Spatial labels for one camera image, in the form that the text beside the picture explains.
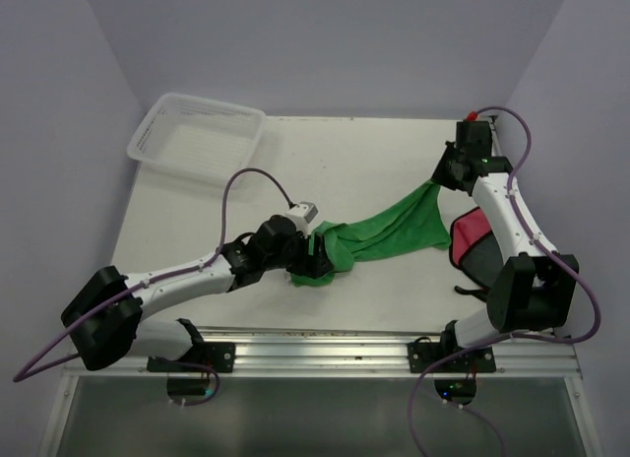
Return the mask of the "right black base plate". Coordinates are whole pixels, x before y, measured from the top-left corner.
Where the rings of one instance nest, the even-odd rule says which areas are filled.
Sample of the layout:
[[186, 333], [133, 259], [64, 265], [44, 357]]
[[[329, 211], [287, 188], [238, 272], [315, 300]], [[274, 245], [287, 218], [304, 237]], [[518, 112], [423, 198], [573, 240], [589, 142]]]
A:
[[407, 357], [411, 373], [423, 373], [432, 364], [439, 362], [434, 373], [494, 373], [497, 365], [491, 348], [462, 353], [455, 347], [447, 352], [441, 342], [421, 336], [407, 343]]

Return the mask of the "white plastic basket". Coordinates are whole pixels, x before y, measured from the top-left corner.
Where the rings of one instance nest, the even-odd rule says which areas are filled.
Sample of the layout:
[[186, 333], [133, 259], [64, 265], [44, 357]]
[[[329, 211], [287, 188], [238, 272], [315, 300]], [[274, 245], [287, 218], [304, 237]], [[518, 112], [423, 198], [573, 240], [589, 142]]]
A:
[[250, 165], [266, 122], [256, 108], [168, 93], [139, 124], [127, 156], [164, 173], [224, 185]]

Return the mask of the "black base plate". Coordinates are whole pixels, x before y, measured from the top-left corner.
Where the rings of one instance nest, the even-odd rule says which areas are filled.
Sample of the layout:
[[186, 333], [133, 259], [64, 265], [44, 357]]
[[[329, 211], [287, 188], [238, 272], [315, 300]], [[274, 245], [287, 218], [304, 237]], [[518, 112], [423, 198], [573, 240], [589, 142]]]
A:
[[149, 358], [147, 371], [208, 373], [208, 368], [211, 368], [217, 373], [232, 373], [235, 357], [235, 344], [232, 342], [201, 342], [177, 359]]
[[407, 343], [407, 357], [411, 373], [423, 373], [432, 364], [439, 362], [434, 373], [494, 373], [497, 365], [491, 348], [462, 353], [455, 347], [447, 352], [441, 342], [421, 336]]

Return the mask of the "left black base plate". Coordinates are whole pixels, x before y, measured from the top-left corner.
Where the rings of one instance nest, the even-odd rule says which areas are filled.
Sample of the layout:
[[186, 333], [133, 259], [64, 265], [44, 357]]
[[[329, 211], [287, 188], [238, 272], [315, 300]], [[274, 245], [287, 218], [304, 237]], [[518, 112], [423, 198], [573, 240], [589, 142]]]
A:
[[232, 342], [201, 342], [177, 359], [149, 358], [147, 371], [208, 373], [208, 368], [211, 368], [217, 373], [232, 373], [235, 357], [235, 344]]

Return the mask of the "green microfiber towel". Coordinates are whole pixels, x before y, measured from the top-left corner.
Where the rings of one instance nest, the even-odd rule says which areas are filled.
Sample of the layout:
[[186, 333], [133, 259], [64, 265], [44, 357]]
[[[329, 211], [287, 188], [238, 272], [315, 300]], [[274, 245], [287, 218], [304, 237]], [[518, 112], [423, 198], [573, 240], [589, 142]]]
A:
[[314, 229], [323, 235], [333, 270], [319, 279], [292, 274], [297, 287], [324, 287], [357, 262], [385, 260], [425, 248], [446, 250], [451, 237], [438, 207], [440, 186], [426, 181], [385, 211], [354, 223], [324, 221]]

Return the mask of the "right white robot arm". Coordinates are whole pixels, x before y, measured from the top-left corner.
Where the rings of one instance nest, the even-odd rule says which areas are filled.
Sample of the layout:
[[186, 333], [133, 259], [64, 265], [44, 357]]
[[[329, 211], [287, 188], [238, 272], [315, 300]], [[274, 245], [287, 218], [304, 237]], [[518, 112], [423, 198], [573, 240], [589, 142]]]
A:
[[575, 256], [561, 254], [538, 228], [521, 196], [515, 170], [495, 156], [485, 120], [457, 123], [432, 180], [467, 193], [489, 222], [502, 256], [487, 290], [485, 309], [453, 323], [453, 336], [438, 348], [444, 367], [461, 370], [473, 360], [472, 345], [501, 334], [540, 332], [566, 323], [579, 270]]

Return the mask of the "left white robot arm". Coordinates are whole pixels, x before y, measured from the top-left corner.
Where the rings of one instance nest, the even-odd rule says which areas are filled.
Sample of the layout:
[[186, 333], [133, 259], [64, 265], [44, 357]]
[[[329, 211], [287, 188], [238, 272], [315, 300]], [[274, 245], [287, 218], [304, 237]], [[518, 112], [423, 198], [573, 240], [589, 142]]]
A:
[[201, 296], [249, 287], [273, 270], [308, 280], [330, 274], [323, 235], [307, 234], [290, 217], [274, 215], [216, 253], [172, 270], [124, 275], [104, 267], [65, 308], [61, 321], [89, 371], [132, 356], [172, 361], [190, 371], [205, 357], [198, 330], [187, 319], [159, 323], [155, 315]]

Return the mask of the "aluminium mounting rail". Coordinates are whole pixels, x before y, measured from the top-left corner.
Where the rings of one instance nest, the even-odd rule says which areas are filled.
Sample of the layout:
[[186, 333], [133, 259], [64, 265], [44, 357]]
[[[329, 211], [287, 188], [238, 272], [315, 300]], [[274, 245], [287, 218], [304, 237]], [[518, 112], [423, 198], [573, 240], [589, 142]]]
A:
[[[417, 333], [283, 331], [202, 328], [203, 339], [220, 345], [226, 377], [417, 378], [408, 344]], [[436, 378], [556, 378], [581, 375], [568, 345], [508, 340], [494, 345], [476, 365], [451, 365]]]

